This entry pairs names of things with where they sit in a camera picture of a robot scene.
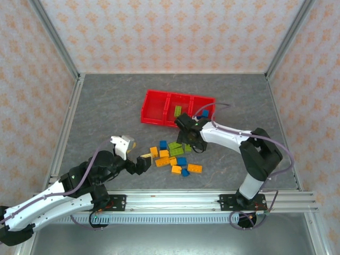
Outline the red plastic bin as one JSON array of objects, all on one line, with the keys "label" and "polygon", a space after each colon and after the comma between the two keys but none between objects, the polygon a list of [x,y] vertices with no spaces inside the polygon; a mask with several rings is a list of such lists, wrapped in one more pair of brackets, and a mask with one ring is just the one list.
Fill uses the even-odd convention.
[{"label": "red plastic bin", "polygon": [[170,93],[168,97],[168,103],[166,105],[166,110],[165,110],[165,120],[164,120],[164,125],[169,126],[169,127],[176,127],[175,120],[177,117],[174,117],[174,109],[176,105],[179,105],[182,107],[182,113],[183,110],[185,111],[186,104],[185,104],[185,97],[189,97],[189,94],[184,94],[184,93]]},{"label": "red plastic bin", "polygon": [[149,89],[141,108],[141,123],[164,125],[167,99],[168,92]]},{"label": "red plastic bin", "polygon": [[[210,103],[214,103],[215,102],[215,98],[213,97],[203,97],[203,96],[189,96],[189,97],[185,97],[185,104],[186,104],[186,110],[183,112],[186,112],[190,118],[192,118],[192,116],[197,112],[197,110],[199,110],[201,107],[208,105]],[[211,114],[213,113],[213,108],[214,105],[209,105],[204,109],[207,109],[210,111],[209,117],[211,117]],[[190,130],[190,126],[192,126],[192,122],[193,121],[186,121],[185,124],[185,132],[189,133]]]}]

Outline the aluminium mounting rail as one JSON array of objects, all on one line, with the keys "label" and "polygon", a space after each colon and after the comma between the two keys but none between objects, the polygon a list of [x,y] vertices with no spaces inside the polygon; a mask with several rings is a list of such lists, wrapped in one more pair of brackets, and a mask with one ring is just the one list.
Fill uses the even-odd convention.
[{"label": "aluminium mounting rail", "polygon": [[[125,194],[126,213],[227,213],[217,202],[220,194],[234,194],[233,190],[110,190],[109,194]],[[267,210],[243,211],[269,213],[317,213],[321,206],[313,192],[279,190],[263,193]]]}]

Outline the aluminium table edge rail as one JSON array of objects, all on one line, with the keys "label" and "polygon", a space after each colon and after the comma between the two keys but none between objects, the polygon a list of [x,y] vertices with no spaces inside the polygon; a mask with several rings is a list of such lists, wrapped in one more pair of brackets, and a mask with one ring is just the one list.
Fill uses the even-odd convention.
[{"label": "aluminium table edge rail", "polygon": [[270,80],[268,83],[268,91],[270,92],[271,99],[273,101],[274,110],[277,117],[278,126],[280,129],[280,138],[272,138],[273,140],[280,143],[282,146],[278,145],[278,148],[283,154],[283,160],[279,164],[278,168],[275,169],[271,173],[270,179],[267,181],[265,187],[269,186],[276,187],[279,190],[298,190],[303,191],[303,185],[301,184],[299,174],[295,169],[295,159],[293,153],[290,151],[286,136],[285,130],[281,122],[281,117],[279,115],[279,108],[276,104],[276,99],[274,97],[274,90],[270,84]]},{"label": "aluminium table edge rail", "polygon": [[69,138],[72,122],[74,119],[75,111],[77,109],[85,76],[86,76],[85,73],[81,73],[80,76],[75,80],[75,84],[69,99],[69,104],[66,109],[67,111],[64,116],[61,132],[59,134],[59,139],[55,147],[52,161],[50,162],[50,166],[46,173],[44,183],[42,185],[42,190],[47,188],[50,183],[50,179],[53,179],[56,176],[58,176],[60,172],[64,152],[66,149],[67,141]]}]

